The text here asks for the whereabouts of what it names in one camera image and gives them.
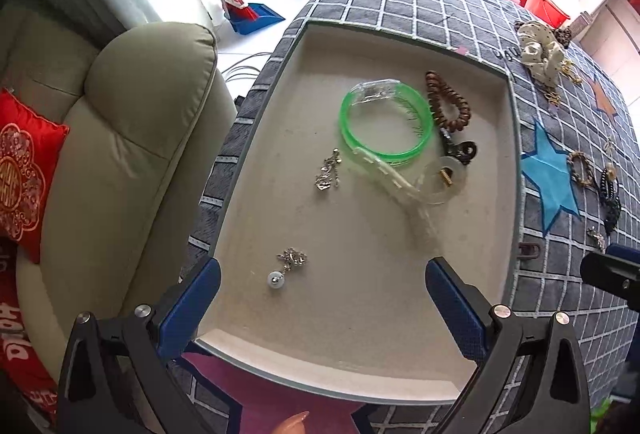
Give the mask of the right hand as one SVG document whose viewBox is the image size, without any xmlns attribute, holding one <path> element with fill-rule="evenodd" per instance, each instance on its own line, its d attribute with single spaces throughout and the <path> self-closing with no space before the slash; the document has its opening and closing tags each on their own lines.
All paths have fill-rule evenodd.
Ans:
<svg viewBox="0 0 640 434">
<path fill-rule="evenodd" d="M 308 411 L 294 414 L 278 424 L 271 434 L 306 434 L 305 420 L 308 416 Z"/>
</svg>

